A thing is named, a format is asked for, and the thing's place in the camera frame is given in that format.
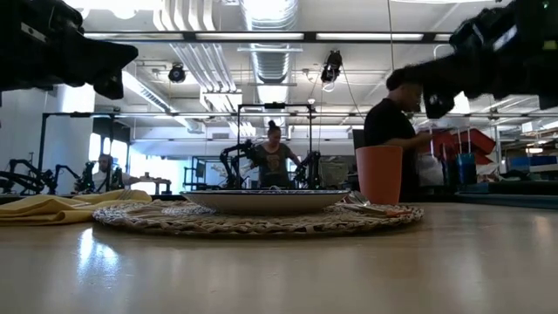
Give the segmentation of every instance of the orange cup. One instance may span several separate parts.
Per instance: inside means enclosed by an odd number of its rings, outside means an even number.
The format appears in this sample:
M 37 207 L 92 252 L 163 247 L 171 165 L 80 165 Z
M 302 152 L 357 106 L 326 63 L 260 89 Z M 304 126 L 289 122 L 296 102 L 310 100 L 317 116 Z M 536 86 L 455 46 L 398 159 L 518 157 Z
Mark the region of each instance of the orange cup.
M 401 192 L 403 148 L 393 146 L 357 149 L 360 193 L 373 204 L 396 205 Z

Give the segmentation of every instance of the wooden table surface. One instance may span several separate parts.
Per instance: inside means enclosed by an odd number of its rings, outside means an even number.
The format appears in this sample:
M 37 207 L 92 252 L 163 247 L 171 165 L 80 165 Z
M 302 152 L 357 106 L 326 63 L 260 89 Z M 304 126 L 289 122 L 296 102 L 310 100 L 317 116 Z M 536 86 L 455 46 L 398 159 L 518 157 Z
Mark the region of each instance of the wooden table surface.
M 558 211 L 425 205 L 366 237 L 0 228 L 0 313 L 558 313 Z

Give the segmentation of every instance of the woven placemat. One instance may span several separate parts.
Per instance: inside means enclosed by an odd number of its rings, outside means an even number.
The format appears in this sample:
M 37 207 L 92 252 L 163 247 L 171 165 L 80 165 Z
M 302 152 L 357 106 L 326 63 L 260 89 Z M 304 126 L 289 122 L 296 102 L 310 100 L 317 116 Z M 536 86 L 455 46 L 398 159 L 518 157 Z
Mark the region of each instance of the woven placemat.
M 417 222 L 424 214 L 411 206 L 382 208 L 395 215 L 367 214 L 343 204 L 312 215 L 221 215 L 189 201 L 153 201 L 100 208 L 93 217 L 118 229 L 177 236 L 341 236 Z

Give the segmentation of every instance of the cloth napkin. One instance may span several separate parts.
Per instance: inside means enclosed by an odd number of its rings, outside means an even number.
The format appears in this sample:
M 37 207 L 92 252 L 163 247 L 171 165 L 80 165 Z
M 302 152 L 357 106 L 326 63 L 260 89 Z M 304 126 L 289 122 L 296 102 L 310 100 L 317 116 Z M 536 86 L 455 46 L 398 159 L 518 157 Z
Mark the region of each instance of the cloth napkin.
M 42 226 L 92 221 L 97 208 L 128 202 L 150 202 L 139 190 L 117 190 L 102 195 L 79 195 L 71 199 L 35 195 L 0 205 L 0 226 Z

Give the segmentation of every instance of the plate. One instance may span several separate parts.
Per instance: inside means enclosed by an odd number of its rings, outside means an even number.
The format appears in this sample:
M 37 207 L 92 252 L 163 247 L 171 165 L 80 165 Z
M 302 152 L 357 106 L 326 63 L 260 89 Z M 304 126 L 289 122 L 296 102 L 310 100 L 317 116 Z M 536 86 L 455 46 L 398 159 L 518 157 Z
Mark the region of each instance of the plate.
M 300 215 L 341 201 L 338 190 L 215 190 L 182 193 L 200 206 L 231 215 Z

